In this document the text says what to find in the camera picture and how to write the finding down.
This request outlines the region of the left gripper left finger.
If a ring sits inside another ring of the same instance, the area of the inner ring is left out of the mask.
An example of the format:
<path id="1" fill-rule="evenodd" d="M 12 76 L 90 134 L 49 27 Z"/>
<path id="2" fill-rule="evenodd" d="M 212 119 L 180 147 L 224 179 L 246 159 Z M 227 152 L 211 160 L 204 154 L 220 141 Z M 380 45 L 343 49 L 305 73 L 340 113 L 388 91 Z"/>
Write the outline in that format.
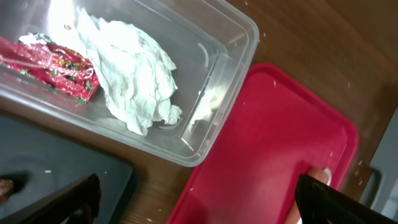
<path id="1" fill-rule="evenodd" d="M 100 200 L 99 177 L 91 174 L 2 218 L 1 223 L 93 223 L 100 211 Z"/>

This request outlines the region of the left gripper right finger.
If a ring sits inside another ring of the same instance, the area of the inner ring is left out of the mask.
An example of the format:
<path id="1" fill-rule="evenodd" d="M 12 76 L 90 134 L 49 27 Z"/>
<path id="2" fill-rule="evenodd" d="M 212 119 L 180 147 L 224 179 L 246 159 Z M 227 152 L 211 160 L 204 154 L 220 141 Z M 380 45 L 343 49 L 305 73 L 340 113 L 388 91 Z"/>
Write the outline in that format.
<path id="1" fill-rule="evenodd" d="M 295 201 L 303 224 L 395 224 L 307 174 L 298 178 Z"/>

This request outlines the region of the brown food scrap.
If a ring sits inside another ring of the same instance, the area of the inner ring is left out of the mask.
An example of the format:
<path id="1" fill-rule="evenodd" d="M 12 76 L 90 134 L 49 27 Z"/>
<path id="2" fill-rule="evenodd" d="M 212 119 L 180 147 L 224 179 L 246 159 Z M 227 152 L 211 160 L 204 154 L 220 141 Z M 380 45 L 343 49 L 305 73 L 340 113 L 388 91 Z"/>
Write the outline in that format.
<path id="1" fill-rule="evenodd" d="M 0 205 L 6 203 L 13 194 L 15 182 L 11 179 L 0 180 Z"/>

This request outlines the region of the red snack wrapper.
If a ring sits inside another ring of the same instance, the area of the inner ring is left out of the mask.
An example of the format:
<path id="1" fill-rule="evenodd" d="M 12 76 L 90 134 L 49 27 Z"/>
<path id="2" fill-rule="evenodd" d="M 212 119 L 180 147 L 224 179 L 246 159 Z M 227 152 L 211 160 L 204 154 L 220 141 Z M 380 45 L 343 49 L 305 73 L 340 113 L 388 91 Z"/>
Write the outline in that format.
<path id="1" fill-rule="evenodd" d="M 29 33 L 17 42 L 1 37 L 1 65 L 88 103 L 100 87 L 93 64 L 44 34 Z"/>

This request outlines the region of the white tissue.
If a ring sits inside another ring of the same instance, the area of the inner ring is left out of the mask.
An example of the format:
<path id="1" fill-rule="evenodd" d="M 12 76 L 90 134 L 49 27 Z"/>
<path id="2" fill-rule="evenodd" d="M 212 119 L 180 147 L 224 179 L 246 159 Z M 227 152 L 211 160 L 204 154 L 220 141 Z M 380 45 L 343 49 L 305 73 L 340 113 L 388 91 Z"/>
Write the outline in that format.
<path id="1" fill-rule="evenodd" d="M 76 9 L 75 29 L 85 46 L 111 114 L 145 136 L 154 122 L 176 124 L 182 115 L 170 101 L 178 86 L 169 55 L 132 24 L 106 21 Z"/>

